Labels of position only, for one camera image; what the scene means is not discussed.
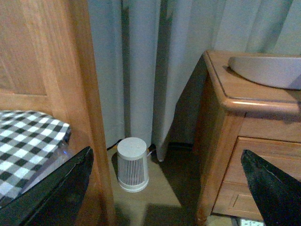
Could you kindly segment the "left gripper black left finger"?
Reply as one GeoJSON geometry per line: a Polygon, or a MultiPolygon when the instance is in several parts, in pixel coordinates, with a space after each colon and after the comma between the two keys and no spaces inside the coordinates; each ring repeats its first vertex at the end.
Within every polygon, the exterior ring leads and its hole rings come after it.
{"type": "Polygon", "coordinates": [[[72,226],[94,162],[86,147],[0,210],[2,226],[72,226]]]}

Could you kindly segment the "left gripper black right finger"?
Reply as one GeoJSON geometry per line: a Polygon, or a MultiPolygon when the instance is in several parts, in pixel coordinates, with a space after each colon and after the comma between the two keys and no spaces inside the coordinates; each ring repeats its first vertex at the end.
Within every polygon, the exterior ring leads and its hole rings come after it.
{"type": "Polygon", "coordinates": [[[241,164],[248,188],[267,226],[301,224],[301,182],[245,149],[241,164]]]}

